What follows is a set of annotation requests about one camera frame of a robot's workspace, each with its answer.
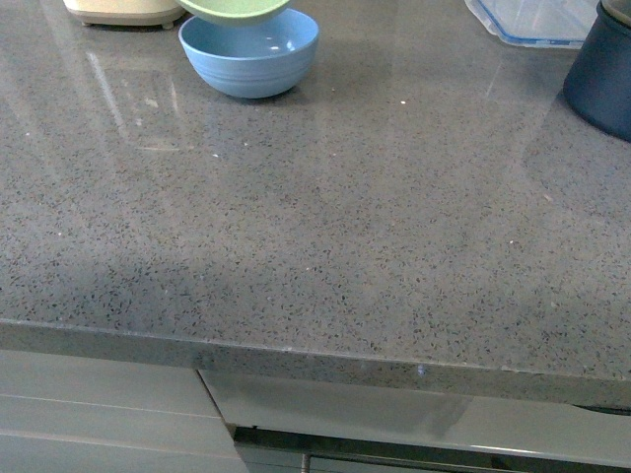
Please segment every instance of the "container lid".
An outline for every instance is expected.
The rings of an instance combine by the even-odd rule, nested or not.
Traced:
[[[596,20],[597,3],[598,0],[466,0],[469,10],[489,33],[503,42],[569,48],[583,45]]]
[[[177,0],[202,20],[228,27],[264,22],[285,10],[291,0]]]
[[[631,27],[631,0],[602,0],[602,8],[618,22]]]

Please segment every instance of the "green bowl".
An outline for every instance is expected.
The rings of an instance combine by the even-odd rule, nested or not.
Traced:
[[[177,0],[184,10],[216,25],[245,27],[269,20],[291,0]]]

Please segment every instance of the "plastic container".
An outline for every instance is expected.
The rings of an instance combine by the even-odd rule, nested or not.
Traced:
[[[616,10],[618,13],[631,12],[631,1],[609,3],[626,5],[626,10]],[[616,20],[601,4],[597,13],[565,79],[563,93],[570,107],[587,122],[631,141],[631,24]]]
[[[487,31],[528,47],[578,49],[596,20],[598,0],[466,0]]]

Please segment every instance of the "bowl rim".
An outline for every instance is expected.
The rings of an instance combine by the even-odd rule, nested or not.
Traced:
[[[614,30],[617,33],[631,36],[631,26],[625,25],[616,17],[611,15],[607,11],[607,9],[604,8],[604,5],[602,5],[602,2],[598,2],[598,4],[596,5],[596,11],[598,12],[598,17],[604,22],[606,26],[610,27],[612,30]]]
[[[188,7],[191,10],[202,12],[208,18],[213,18],[220,22],[245,21],[249,23],[250,21],[256,22],[257,18],[266,17],[270,14],[273,14],[274,12],[278,10],[285,10],[288,7],[288,5],[291,4],[293,0],[276,0],[272,5],[269,5],[265,8],[259,7],[257,10],[250,11],[249,13],[237,13],[237,14],[224,13],[219,10],[205,8],[198,5],[193,0],[177,0],[177,1],[182,7],[184,7],[184,9]]]
[[[207,51],[202,51],[201,49],[197,49],[196,47],[191,46],[182,37],[182,32],[184,31],[184,29],[186,28],[186,26],[189,23],[192,23],[192,22],[195,22],[195,21],[199,21],[199,22],[207,23],[210,26],[221,26],[222,28],[233,28],[233,29],[242,28],[242,27],[225,27],[223,25],[215,25],[215,24],[212,24],[212,23],[204,20],[203,18],[200,18],[200,17],[197,17],[197,16],[193,16],[192,18],[189,18],[188,20],[186,20],[182,24],[182,26],[179,28],[179,31],[177,32],[177,37],[179,38],[179,42],[182,44],[182,46],[190,48],[193,51],[196,51],[197,53],[199,53],[199,54],[201,54],[203,56],[213,57],[213,58],[217,58],[217,59],[227,59],[227,60],[231,60],[231,61],[248,62],[248,61],[260,61],[260,60],[266,60],[266,59],[281,58],[281,57],[289,56],[291,54],[296,54],[297,52],[300,52],[303,49],[307,49],[307,48],[311,47],[315,42],[317,42],[317,39],[319,37],[319,25],[317,24],[316,20],[314,20],[312,17],[310,17],[306,13],[303,13],[303,12],[301,12],[299,10],[294,10],[292,8],[288,8],[288,9],[284,10],[280,15],[283,15],[286,12],[291,12],[292,14],[298,14],[299,16],[301,16],[303,18],[306,18],[310,22],[312,22],[313,25],[315,26],[315,34],[314,34],[314,37],[312,37],[309,41],[307,41],[305,44],[301,45],[300,47],[297,47],[296,49],[291,50],[291,51],[285,51],[285,52],[281,52],[281,53],[278,53],[278,54],[268,54],[266,56],[253,56],[253,57],[238,57],[238,56],[223,56],[221,54],[214,54],[212,52],[207,52]]]

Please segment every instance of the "clear plastic container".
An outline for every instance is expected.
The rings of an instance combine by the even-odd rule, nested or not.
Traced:
[[[469,10],[503,42],[580,48],[596,20],[598,0],[466,0]]]

